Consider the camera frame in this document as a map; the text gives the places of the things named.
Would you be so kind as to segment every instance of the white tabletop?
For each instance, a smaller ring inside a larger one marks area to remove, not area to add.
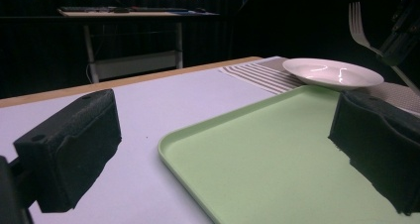
[[[169,132],[273,96],[217,68],[114,88],[122,143],[117,154],[66,213],[30,208],[35,223],[211,223],[158,156]],[[80,95],[0,108],[0,155]]]

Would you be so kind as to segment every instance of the plate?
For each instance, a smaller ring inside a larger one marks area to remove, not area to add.
[[[337,91],[383,83],[383,77],[370,69],[335,60],[292,58],[286,60],[283,67],[304,83],[320,85]]]

